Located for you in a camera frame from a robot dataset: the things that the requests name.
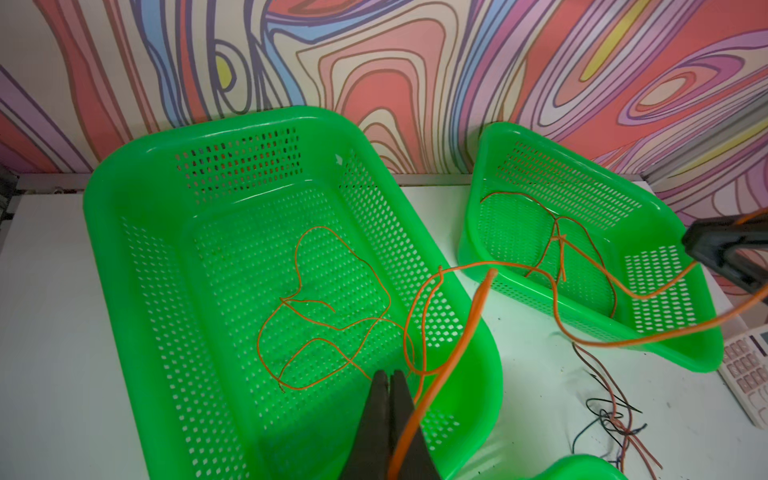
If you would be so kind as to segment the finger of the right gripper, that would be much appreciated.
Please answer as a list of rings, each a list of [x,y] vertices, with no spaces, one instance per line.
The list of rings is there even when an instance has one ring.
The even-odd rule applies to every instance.
[[[767,249],[767,215],[742,221],[736,216],[694,221],[682,237],[686,254],[742,290],[755,294],[767,284],[767,268],[742,251]]]

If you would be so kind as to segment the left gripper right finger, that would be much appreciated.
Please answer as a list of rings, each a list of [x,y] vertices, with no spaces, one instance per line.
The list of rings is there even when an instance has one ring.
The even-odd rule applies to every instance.
[[[405,373],[395,370],[390,376],[389,385],[390,407],[390,464],[393,465],[398,443],[404,439],[404,432],[412,414],[415,411],[410,395]],[[405,456],[400,462],[395,479],[440,479],[440,475],[430,456],[425,438],[418,426],[405,450]]]

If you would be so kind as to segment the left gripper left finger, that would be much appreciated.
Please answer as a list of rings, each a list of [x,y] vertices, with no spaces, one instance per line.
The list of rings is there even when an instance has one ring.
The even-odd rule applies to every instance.
[[[372,379],[356,436],[339,480],[385,479],[390,458],[389,377],[383,370]]]

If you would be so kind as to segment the green basket front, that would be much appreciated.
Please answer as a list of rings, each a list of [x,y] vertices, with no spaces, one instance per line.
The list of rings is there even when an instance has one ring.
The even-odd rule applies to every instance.
[[[609,462],[586,454],[571,455],[554,462],[532,480],[626,480]]]

